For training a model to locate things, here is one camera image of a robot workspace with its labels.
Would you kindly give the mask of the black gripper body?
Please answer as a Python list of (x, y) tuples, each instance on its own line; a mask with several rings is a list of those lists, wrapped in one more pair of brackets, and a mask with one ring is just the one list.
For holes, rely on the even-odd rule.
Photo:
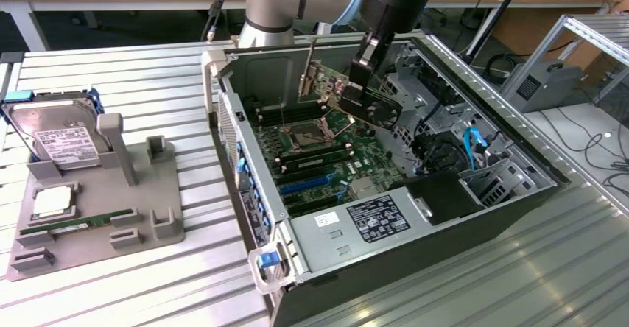
[(429, 0), (364, 0), (360, 14), (376, 35), (411, 32)]

